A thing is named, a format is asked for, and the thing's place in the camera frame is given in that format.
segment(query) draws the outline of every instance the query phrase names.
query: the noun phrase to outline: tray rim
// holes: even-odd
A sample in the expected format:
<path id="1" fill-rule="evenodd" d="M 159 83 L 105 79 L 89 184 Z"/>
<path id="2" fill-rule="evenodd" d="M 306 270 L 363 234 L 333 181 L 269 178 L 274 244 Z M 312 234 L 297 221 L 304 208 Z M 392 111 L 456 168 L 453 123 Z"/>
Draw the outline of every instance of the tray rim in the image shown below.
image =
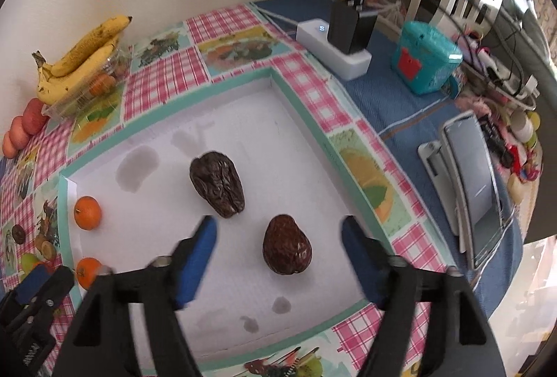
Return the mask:
<path id="1" fill-rule="evenodd" d="M 70 224 L 68 222 L 68 179 L 78 171 L 83 168 L 88 163 L 95 160 L 97 157 L 101 156 L 107 150 L 120 144 L 122 141 L 130 138 L 138 132 L 150 127 L 157 122 L 163 121 L 169 116 L 191 107 L 192 105 L 203 102 L 204 100 L 213 97 L 214 95 L 221 94 L 229 89 L 239 87 L 255 80 L 260 80 L 263 78 L 270 78 L 281 90 L 286 100 L 294 108 L 296 113 L 299 115 L 300 119 L 307 126 L 313 138 L 316 140 L 317 144 L 321 150 L 326 155 L 327 159 L 340 176 L 344 189 L 350 196 L 350 199 L 355 204 L 362 218 L 364 219 L 364 224 L 370 234 L 379 239 L 383 246 L 386 247 L 387 251 L 394 254 L 393 247 L 385 231 L 379 224 L 375 213 L 365 197 L 363 191 L 357 184 L 353 175 L 350 173 L 343 159 L 339 153 L 332 146 L 328 136 L 321 129 L 315 118 L 312 116 L 307 107 L 302 103 L 296 92 L 288 84 L 288 82 L 283 78 L 282 74 L 274 67 L 264 67 L 262 69 L 255 69 L 236 77 L 228 78 L 220 83 L 210 84 L 202 88 L 196 89 L 195 91 L 188 92 L 187 94 L 173 99 L 160 107 L 153 109 L 142 116 L 138 117 L 136 120 L 127 124 L 123 129 L 114 133 L 112 136 L 103 140 L 92 149 L 87 151 L 84 155 L 77 158 L 71 164 L 60 170 L 59 182 L 58 182 L 58 233 L 60 236 L 60 254 L 62 256 L 62 264 L 74 268 L 73 254 L 71 251 L 70 234 L 69 228 Z M 77 284 L 73 286 L 70 291 L 70 298 L 74 309 L 79 307 L 81 303 L 81 293 Z M 200 371 L 213 371 L 223 368 L 229 368 L 239 364 L 243 364 L 248 361 L 252 361 L 260 358 L 264 355 L 272 355 L 280 350 L 295 346 L 311 337 L 314 337 L 320 333 L 330 330 L 333 326 L 339 322 L 345 320 L 351 315 L 355 314 L 369 302 L 363 298 L 362 300 L 356 302 L 350 308 L 338 313 L 326 321 L 319 323 L 311 329 L 305 330 L 301 333 L 290 336 L 283 339 L 277 343 L 268 345 L 266 347 L 258 348 L 252 352 L 235 355 L 233 357 L 228 357 L 224 359 L 210 360 L 199 364 Z M 154 369 L 143 369 L 144 375 L 156 375 Z"/>

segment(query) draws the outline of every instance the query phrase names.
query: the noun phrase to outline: black power adapter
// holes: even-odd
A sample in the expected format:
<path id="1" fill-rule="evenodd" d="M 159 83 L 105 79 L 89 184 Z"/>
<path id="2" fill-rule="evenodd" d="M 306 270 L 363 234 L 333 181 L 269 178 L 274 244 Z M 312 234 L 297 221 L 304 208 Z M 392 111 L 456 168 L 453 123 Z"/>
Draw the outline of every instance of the black power adapter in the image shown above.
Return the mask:
<path id="1" fill-rule="evenodd" d="M 327 40 L 345 55 L 366 49 L 377 15 L 376 10 L 358 10 L 345 1 L 335 1 L 332 4 Z"/>

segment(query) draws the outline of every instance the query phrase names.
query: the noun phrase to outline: power strip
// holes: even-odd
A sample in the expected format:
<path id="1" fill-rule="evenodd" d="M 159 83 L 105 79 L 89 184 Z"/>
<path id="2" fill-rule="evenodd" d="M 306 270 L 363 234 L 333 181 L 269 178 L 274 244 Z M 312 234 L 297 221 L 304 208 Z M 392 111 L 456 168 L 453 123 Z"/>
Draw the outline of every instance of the power strip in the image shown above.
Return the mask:
<path id="1" fill-rule="evenodd" d="M 353 80 L 368 71 L 371 54 L 361 50 L 345 55 L 327 40 L 329 24 L 321 19 L 298 23 L 296 40 L 343 80 Z"/>

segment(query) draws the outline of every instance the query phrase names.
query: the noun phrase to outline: teal plastic container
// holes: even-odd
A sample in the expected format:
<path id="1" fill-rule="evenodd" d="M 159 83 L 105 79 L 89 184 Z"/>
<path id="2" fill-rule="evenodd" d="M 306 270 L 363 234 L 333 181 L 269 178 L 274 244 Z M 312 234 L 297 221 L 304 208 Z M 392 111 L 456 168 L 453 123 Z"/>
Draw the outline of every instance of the teal plastic container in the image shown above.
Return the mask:
<path id="1" fill-rule="evenodd" d="M 393 70 L 415 94 L 441 89 L 462 62 L 462 52 L 437 28 L 423 22 L 402 27 L 393 55 Z"/>

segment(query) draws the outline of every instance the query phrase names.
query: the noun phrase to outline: banana bunch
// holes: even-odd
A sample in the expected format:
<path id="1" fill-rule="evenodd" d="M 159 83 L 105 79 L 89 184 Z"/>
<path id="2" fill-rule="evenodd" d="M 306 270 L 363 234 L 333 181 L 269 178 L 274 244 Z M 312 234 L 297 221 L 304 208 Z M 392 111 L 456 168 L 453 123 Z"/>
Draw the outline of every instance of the banana bunch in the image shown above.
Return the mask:
<path id="1" fill-rule="evenodd" d="M 117 16 L 87 33 L 55 64 L 48 64 L 40 52 L 33 53 L 37 63 L 37 97 L 52 105 L 84 78 L 97 72 L 118 45 L 119 33 L 132 17 Z"/>

